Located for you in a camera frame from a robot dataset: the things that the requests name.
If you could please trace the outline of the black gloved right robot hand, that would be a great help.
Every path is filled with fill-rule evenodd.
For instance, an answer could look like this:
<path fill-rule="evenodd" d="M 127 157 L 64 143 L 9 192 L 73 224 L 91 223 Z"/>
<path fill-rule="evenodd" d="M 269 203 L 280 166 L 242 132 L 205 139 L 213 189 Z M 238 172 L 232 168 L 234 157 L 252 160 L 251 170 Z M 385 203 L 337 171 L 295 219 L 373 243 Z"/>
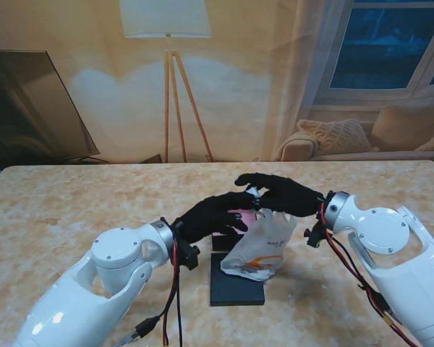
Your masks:
<path fill-rule="evenodd" d="M 277 175 L 264 173 L 244 173 L 234 182 L 238 187 L 267 189 L 255 206 L 279 213 L 287 213 L 298 218 L 315 215 L 325 202 L 322 193 L 303 186 L 296 181 Z"/>

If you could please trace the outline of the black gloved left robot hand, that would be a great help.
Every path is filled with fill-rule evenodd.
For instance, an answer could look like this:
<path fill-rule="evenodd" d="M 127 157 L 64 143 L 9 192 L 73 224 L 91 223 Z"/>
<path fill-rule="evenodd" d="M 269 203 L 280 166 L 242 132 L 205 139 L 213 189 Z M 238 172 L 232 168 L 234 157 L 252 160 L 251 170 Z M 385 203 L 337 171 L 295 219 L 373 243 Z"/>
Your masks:
<path fill-rule="evenodd" d="M 238 210 L 254 210 L 260 207 L 260 198 L 248 192 L 228 192 L 208 197 L 178 217 L 171 227 L 180 239 L 194 244 L 213 233 L 237 236 L 248 226 Z"/>

